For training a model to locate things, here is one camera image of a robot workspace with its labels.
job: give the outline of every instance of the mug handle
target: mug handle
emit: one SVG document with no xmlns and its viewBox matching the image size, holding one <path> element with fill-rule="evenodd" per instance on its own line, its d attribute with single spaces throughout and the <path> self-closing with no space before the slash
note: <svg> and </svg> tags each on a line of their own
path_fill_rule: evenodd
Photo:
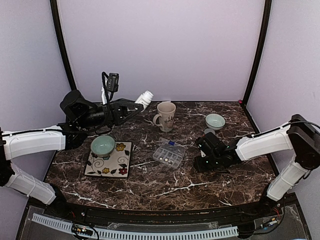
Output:
<svg viewBox="0 0 320 240">
<path fill-rule="evenodd" d="M 154 118 L 153 118 L 153 120 L 152 120 L 152 122 L 154 123 L 154 125 L 156 125 L 156 126 L 158 126 L 158 127 L 163 127 L 163 125 L 162 125 L 161 123 L 157 123 L 157 119 L 158 119 L 159 117 L 162 117 L 161 114 L 155 115 Z"/>
</svg>

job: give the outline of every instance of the marble table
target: marble table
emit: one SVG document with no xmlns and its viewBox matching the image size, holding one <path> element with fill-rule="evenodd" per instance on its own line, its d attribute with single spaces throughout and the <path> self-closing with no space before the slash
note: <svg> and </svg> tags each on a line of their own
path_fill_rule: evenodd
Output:
<svg viewBox="0 0 320 240">
<path fill-rule="evenodd" d="M 73 150 L 57 152 L 48 170 L 46 182 L 58 186 L 70 203 L 134 211 L 185 211 L 241 205 L 260 199 L 265 186 L 274 178 L 266 156 L 233 165 L 230 173 L 198 173 L 194 157 L 200 155 L 196 138 L 204 134 L 205 116 L 218 113 L 226 119 L 216 135 L 225 143 L 253 133 L 249 120 L 237 102 L 175 102 L 173 131 L 164 133 L 152 123 L 157 102 L 110 135 L 133 143 L 130 173 L 127 179 L 109 179 L 84 175 L 86 156 L 94 136 Z M 159 138 L 170 139 L 186 147 L 177 169 L 153 160 Z"/>
</svg>

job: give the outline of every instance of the white bottle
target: white bottle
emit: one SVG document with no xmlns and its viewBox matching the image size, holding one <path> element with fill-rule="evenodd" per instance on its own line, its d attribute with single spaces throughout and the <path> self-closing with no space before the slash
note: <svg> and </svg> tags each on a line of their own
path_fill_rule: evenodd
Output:
<svg viewBox="0 0 320 240">
<path fill-rule="evenodd" d="M 138 99 L 135 101 L 136 104 L 142 104 L 143 105 L 143 111 L 149 106 L 149 104 L 152 101 L 153 94 L 150 91 L 145 91 L 142 93 Z"/>
<path fill-rule="evenodd" d="M 106 99 L 106 94 L 105 94 L 105 89 L 104 87 L 101 88 L 101 100 L 102 100 L 102 104 L 105 105 L 107 104 L 107 99 Z"/>
</svg>

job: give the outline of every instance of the red flower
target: red flower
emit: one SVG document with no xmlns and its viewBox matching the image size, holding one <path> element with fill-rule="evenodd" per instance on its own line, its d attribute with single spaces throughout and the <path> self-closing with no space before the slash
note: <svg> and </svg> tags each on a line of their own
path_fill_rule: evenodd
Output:
<svg viewBox="0 0 320 240">
<path fill-rule="evenodd" d="M 126 168 L 119 168 L 119 173 L 121 175 L 125 175 L 125 174 L 127 174 L 127 172 L 128 172 L 128 170 Z"/>
</svg>

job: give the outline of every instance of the clear plastic box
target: clear plastic box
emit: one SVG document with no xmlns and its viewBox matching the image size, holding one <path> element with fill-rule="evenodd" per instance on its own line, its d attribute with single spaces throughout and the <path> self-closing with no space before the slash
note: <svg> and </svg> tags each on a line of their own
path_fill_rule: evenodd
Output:
<svg viewBox="0 0 320 240">
<path fill-rule="evenodd" d="M 185 155 L 186 148 L 162 137 L 159 139 L 159 146 L 152 156 L 153 159 L 172 168 L 178 168 Z"/>
</svg>

